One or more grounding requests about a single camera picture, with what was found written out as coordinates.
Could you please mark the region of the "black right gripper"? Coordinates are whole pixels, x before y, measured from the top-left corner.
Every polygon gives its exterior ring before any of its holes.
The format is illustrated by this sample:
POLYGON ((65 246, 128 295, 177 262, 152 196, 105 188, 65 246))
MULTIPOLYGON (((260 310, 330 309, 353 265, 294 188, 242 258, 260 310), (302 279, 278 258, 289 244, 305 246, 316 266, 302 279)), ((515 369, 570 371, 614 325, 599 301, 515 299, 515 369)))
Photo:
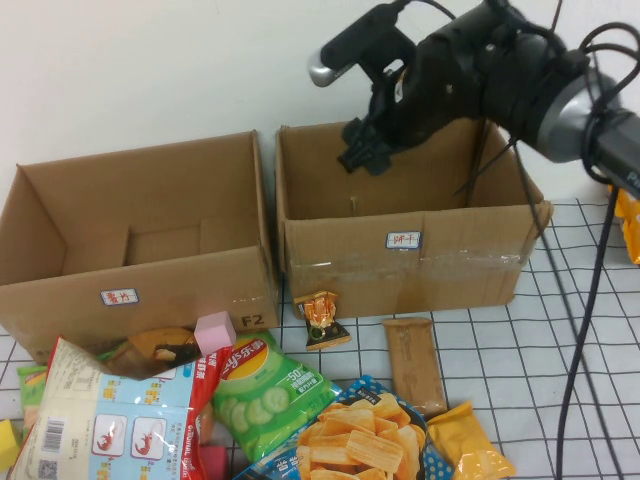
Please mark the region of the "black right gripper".
POLYGON ((342 129, 349 146, 338 160, 354 173, 381 175, 393 153, 414 148, 459 118, 480 115, 483 74, 476 57, 479 34, 431 34, 415 44, 387 34, 363 53, 373 83, 369 112, 342 129))

